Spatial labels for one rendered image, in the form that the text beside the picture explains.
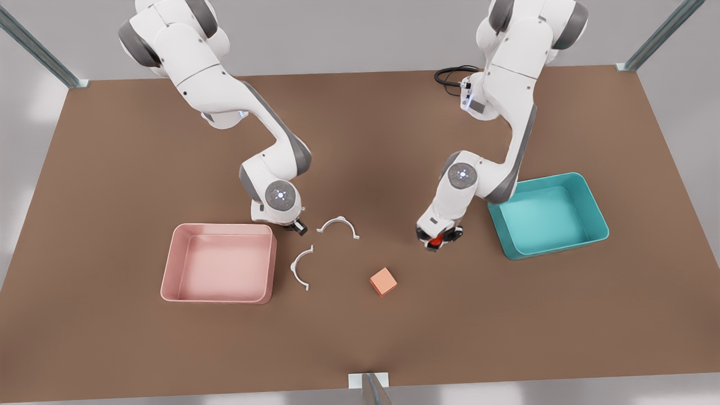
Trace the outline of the blue storage box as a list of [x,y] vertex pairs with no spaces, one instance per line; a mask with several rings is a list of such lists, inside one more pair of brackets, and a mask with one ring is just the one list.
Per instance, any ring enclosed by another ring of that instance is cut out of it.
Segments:
[[520,181],[509,201],[488,204],[507,259],[520,260],[588,246],[609,226],[577,172]]

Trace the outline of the silver frame post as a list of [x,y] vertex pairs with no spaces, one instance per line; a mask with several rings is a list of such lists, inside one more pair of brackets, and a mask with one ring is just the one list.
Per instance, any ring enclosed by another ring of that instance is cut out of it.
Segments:
[[389,387],[388,372],[365,372],[348,374],[349,389],[361,389],[363,405],[393,405],[386,389]]
[[88,87],[88,79],[79,79],[75,74],[70,72],[51,51],[41,44],[41,42],[2,5],[0,5],[0,28],[69,89],[83,89]]
[[626,62],[615,64],[615,69],[618,72],[637,72],[704,3],[705,0],[682,0]]

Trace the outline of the orange cube block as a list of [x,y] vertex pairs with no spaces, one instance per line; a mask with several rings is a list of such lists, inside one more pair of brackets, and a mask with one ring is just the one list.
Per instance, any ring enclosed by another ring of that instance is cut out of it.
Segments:
[[391,292],[391,290],[398,285],[398,282],[387,268],[383,268],[372,275],[370,277],[370,283],[379,296],[388,294],[388,292]]

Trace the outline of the pink storage box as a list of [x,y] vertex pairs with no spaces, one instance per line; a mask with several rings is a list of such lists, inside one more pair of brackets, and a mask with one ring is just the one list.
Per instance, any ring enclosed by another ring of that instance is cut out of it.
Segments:
[[262,305],[272,298],[277,239],[264,224],[184,223],[170,241],[166,302]]

